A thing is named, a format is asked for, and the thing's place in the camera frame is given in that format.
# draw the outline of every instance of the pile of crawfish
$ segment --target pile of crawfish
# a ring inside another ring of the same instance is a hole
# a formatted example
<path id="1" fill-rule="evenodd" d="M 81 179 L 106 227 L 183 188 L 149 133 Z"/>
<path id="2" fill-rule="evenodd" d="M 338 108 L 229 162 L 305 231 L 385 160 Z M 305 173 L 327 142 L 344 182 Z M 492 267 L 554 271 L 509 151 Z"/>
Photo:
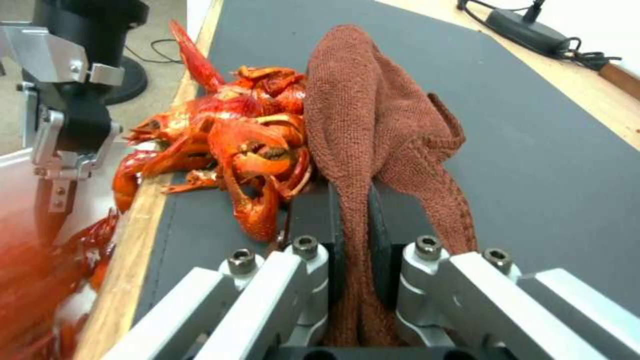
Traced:
<path id="1" fill-rule="evenodd" d="M 228 191 L 241 228 L 263 242 L 275 239 L 279 203 L 309 181 L 304 75 L 283 67 L 242 66 L 236 80 L 225 83 L 184 29 L 174 21 L 170 28 L 185 66 L 207 95 L 131 130 L 131 145 L 155 142 L 159 150 L 134 150 L 121 161 L 112 185 L 117 212 L 109 211 L 61 245 L 20 243 L 2 249 L 0 358 L 72 356 L 88 314 L 74 313 L 68 305 L 87 288 L 99 290 L 115 248 L 116 223 L 132 206 L 141 179 L 188 171 L 186 183 L 166 192 Z M 247 187 L 258 195 L 245 194 Z"/>
<path id="2" fill-rule="evenodd" d="M 131 130 L 130 144 L 153 140 L 164 150 L 137 150 L 123 160 L 113 180 L 116 205 L 121 212 L 131 207 L 139 174 L 189 171 L 186 184 L 166 192 L 226 189 L 242 229 L 257 241 L 272 241 L 279 202 L 299 193 L 312 172 L 302 117 L 305 76 L 284 67 L 242 66 L 225 84 L 184 29 L 175 21 L 170 27 L 185 66 L 207 95 Z M 259 195 L 247 196 L 242 185 Z"/>

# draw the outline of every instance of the black mat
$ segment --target black mat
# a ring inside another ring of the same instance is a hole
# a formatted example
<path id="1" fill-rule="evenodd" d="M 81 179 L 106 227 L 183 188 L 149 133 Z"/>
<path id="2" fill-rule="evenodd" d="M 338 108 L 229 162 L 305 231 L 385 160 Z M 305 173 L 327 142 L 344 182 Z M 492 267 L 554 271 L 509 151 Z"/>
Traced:
<path id="1" fill-rule="evenodd" d="M 223 73 L 305 70 L 343 23 L 460 118 L 468 140 L 447 168 L 482 248 L 507 250 L 526 272 L 564 267 L 640 315 L 639 153 L 488 36 L 368 0 L 227 1 L 209 57 Z M 217 268 L 248 243 L 215 191 L 170 197 L 158 233 L 138 316 L 192 266 Z"/>

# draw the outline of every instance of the white wall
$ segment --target white wall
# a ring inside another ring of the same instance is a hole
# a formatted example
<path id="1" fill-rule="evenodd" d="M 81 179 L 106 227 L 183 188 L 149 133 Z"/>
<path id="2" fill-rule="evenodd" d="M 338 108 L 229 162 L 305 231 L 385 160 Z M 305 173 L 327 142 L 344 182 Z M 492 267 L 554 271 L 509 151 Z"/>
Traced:
<path id="1" fill-rule="evenodd" d="M 532 3 L 532 0 L 485 1 L 501 8 L 520 8 Z M 582 52 L 603 51 L 609 56 L 621 56 L 620 64 L 640 76 L 640 1 L 546 0 L 538 21 L 564 36 L 581 38 Z"/>
<path id="2" fill-rule="evenodd" d="M 187 0 L 187 34 L 194 41 L 200 33 L 211 1 L 215 0 Z"/>

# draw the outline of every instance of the hex bolt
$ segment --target hex bolt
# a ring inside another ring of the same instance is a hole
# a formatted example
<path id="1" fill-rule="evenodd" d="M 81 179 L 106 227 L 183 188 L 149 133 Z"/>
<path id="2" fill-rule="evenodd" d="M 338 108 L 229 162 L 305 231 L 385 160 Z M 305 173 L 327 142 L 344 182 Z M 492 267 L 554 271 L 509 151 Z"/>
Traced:
<path id="1" fill-rule="evenodd" d="M 49 122 L 49 109 L 46 106 L 40 105 L 40 121 L 41 122 Z"/>
<path id="2" fill-rule="evenodd" d="M 246 275 L 255 268 L 255 254 L 249 249 L 237 249 L 227 258 L 232 275 Z"/>
<path id="3" fill-rule="evenodd" d="M 305 260 L 314 259 L 318 254 L 318 240 L 311 235 L 302 235 L 291 244 L 293 253 Z"/>
<path id="4" fill-rule="evenodd" d="M 415 239 L 415 254 L 421 259 L 434 261 L 440 259 L 442 243 L 435 236 L 422 235 Z"/>
<path id="5" fill-rule="evenodd" d="M 511 270 L 511 265 L 513 264 L 513 260 L 509 253 L 502 249 L 489 248 L 483 251 L 482 257 L 489 261 L 489 264 L 493 265 L 496 269 L 498 269 L 503 274 L 508 274 Z"/>

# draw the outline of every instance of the brown towel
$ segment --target brown towel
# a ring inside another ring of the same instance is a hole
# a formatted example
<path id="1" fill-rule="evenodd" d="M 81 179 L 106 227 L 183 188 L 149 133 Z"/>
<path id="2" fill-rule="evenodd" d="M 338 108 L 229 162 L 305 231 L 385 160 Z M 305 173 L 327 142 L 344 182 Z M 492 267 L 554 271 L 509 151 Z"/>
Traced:
<path id="1" fill-rule="evenodd" d="M 325 341 L 397 345 L 392 313 L 373 290 L 367 245 L 371 179 L 418 198 L 450 252 L 475 250 L 468 204 L 442 165 L 465 136 L 438 97 L 425 94 L 357 27 L 337 26 L 325 35 L 307 71 L 309 147 L 340 195 L 347 259 L 346 289 Z"/>

